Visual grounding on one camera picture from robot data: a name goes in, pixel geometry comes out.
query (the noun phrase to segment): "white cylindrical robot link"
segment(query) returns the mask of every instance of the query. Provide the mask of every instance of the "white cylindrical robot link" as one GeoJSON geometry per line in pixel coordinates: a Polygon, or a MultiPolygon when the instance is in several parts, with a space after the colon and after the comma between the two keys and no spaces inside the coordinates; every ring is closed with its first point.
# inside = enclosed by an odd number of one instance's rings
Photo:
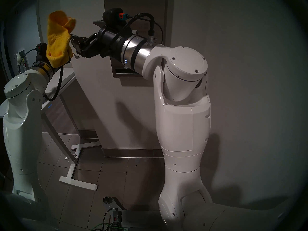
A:
{"type": "Polygon", "coordinates": [[[189,93],[185,105],[164,96],[164,72],[156,67],[154,76],[156,129],[165,159],[165,185],[159,197],[161,216],[171,230],[182,230],[183,201],[190,194],[198,202],[212,199],[200,177],[200,161],[210,129],[210,103],[205,82],[189,93]]]}

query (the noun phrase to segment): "baseboard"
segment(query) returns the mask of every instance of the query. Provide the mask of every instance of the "baseboard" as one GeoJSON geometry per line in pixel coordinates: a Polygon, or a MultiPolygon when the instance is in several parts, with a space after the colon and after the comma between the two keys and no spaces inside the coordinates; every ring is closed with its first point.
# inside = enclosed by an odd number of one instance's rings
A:
{"type": "Polygon", "coordinates": [[[90,138],[90,139],[98,139],[95,130],[86,130],[86,129],[78,129],[78,133],[80,134],[81,138],[90,138]]]}
{"type": "Polygon", "coordinates": [[[105,157],[118,158],[163,158],[161,149],[103,149],[105,157]]]}
{"type": "MultiPolygon", "coordinates": [[[[87,142],[99,141],[95,130],[78,129],[80,137],[87,142]]],[[[161,149],[104,149],[105,157],[114,158],[163,158],[161,149]]]]}

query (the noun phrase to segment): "silver metal ring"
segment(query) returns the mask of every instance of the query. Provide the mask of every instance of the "silver metal ring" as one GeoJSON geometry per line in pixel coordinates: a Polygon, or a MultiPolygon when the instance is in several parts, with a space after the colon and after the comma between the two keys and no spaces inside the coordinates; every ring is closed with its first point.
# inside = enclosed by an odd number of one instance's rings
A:
{"type": "Polygon", "coordinates": [[[125,50],[126,50],[126,47],[127,47],[127,45],[129,44],[129,42],[134,38],[134,37],[136,37],[137,35],[132,35],[131,37],[129,37],[125,42],[124,42],[124,44],[123,44],[123,46],[122,46],[122,51],[121,51],[121,62],[122,62],[122,64],[123,65],[127,65],[127,64],[125,64],[124,63],[124,53],[125,53],[125,50]]]}
{"type": "Polygon", "coordinates": [[[135,60],[135,71],[137,73],[142,74],[143,65],[152,49],[153,49],[153,46],[148,46],[147,43],[145,43],[138,51],[138,54],[135,60]]]}
{"type": "Polygon", "coordinates": [[[123,63],[126,67],[131,68],[131,60],[132,60],[132,55],[137,47],[137,45],[144,41],[145,39],[140,36],[135,36],[132,38],[129,43],[127,44],[125,50],[124,50],[124,56],[123,56],[123,63]]]}

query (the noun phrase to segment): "black cable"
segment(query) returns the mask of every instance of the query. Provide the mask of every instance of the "black cable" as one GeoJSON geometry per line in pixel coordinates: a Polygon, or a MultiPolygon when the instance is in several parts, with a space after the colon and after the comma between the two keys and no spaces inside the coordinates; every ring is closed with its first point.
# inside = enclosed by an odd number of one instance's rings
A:
{"type": "Polygon", "coordinates": [[[140,17],[149,17],[150,18],[150,29],[148,30],[148,35],[149,36],[154,36],[154,25],[155,25],[155,20],[154,17],[149,14],[149,13],[139,13],[137,15],[134,15],[131,20],[125,25],[123,26],[119,32],[115,35],[115,37],[110,41],[110,43],[105,47],[105,49],[101,52],[101,56],[104,58],[106,52],[109,50],[109,48],[111,47],[111,45],[120,37],[120,35],[122,34],[122,32],[129,27],[134,21],[136,21],[137,19],[139,19],[140,17]]]}
{"type": "MultiPolygon", "coordinates": [[[[144,20],[144,21],[150,21],[148,19],[144,19],[144,18],[138,18],[138,20],[144,20]]],[[[163,28],[161,28],[161,26],[155,22],[155,24],[160,28],[161,30],[161,44],[163,44],[163,40],[164,40],[164,32],[163,32],[163,28]]]]}
{"type": "Polygon", "coordinates": [[[207,83],[208,83],[208,72],[206,71],[205,94],[206,94],[206,97],[208,98],[208,102],[209,102],[210,105],[211,105],[211,102],[210,102],[210,100],[209,100],[208,94],[207,94],[207,92],[206,92],[206,84],[207,84],[207,83]]]}
{"type": "Polygon", "coordinates": [[[20,63],[19,63],[19,67],[18,67],[19,74],[21,74],[21,73],[20,73],[21,62],[23,61],[24,57],[25,57],[30,51],[32,51],[32,50],[29,50],[29,51],[22,57],[22,59],[21,59],[21,61],[20,61],[20,63]]]}
{"type": "Polygon", "coordinates": [[[43,97],[46,98],[48,101],[53,101],[53,100],[56,99],[56,97],[57,97],[57,95],[60,91],[60,88],[61,88],[62,76],[63,76],[63,66],[60,67],[60,76],[59,76],[59,82],[58,82],[56,93],[53,95],[52,98],[48,98],[47,94],[43,93],[43,97]]]}
{"type": "Polygon", "coordinates": [[[106,214],[107,214],[110,210],[112,210],[112,209],[118,210],[117,208],[110,208],[109,210],[106,211],[106,213],[104,214],[104,218],[103,218],[103,229],[104,229],[104,223],[105,223],[106,214]]]}

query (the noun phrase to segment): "floor tile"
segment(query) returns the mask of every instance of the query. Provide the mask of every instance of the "floor tile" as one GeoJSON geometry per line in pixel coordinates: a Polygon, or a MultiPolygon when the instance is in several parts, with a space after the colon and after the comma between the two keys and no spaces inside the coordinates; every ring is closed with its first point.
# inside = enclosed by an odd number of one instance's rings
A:
{"type": "Polygon", "coordinates": [[[56,166],[47,184],[45,193],[51,210],[51,216],[60,220],[65,198],[70,185],[59,181],[60,176],[67,176],[68,168],[56,166]]]}
{"type": "Polygon", "coordinates": [[[129,210],[159,210],[158,198],[164,186],[164,161],[129,159],[123,206],[129,210]]]}
{"type": "Polygon", "coordinates": [[[164,171],[164,159],[161,158],[129,158],[127,173],[164,171]]]}
{"type": "Polygon", "coordinates": [[[104,157],[102,168],[104,172],[121,172],[127,171],[128,158],[108,158],[104,157]]]}
{"type": "Polygon", "coordinates": [[[104,214],[107,211],[104,208],[103,198],[106,196],[115,197],[120,204],[123,201],[124,185],[126,173],[101,172],[97,182],[98,188],[95,191],[94,199],[91,207],[88,229],[102,223],[104,214]]]}
{"type": "Polygon", "coordinates": [[[42,133],[42,144],[41,144],[41,149],[38,155],[38,161],[42,158],[42,155],[46,151],[51,141],[52,141],[52,138],[50,137],[48,133],[42,133]]]}
{"type": "MultiPolygon", "coordinates": [[[[59,135],[66,145],[70,140],[72,135],[59,135]]],[[[39,160],[41,163],[49,164],[49,165],[56,165],[62,152],[59,147],[56,145],[54,141],[51,141],[49,146],[47,147],[46,151],[42,155],[42,158],[39,160]]]]}
{"type": "Polygon", "coordinates": [[[104,153],[101,146],[82,149],[82,154],[77,169],[100,171],[103,163],[104,153]]]}
{"type": "MultiPolygon", "coordinates": [[[[74,179],[96,184],[98,171],[76,170],[74,179]]],[[[60,221],[87,228],[94,196],[93,190],[70,186],[60,221]]]]}
{"type": "Polygon", "coordinates": [[[38,180],[45,191],[48,181],[54,171],[55,166],[37,162],[38,180]]]}
{"type": "MultiPolygon", "coordinates": [[[[72,145],[78,145],[78,144],[82,144],[83,142],[85,142],[83,139],[81,139],[79,137],[79,135],[72,135],[70,140],[68,141],[68,143],[66,144],[66,147],[71,151],[72,154],[75,153],[75,150],[71,150],[72,145]]],[[[61,167],[67,167],[69,168],[71,163],[68,160],[65,160],[65,155],[62,153],[56,166],[61,166],[61,167]]]]}
{"type": "Polygon", "coordinates": [[[61,231],[86,231],[86,229],[60,221],[59,229],[61,231]]]}
{"type": "Polygon", "coordinates": [[[49,220],[50,226],[57,228],[57,229],[59,228],[59,223],[60,223],[60,220],[57,220],[55,218],[50,218],[49,220]]]}

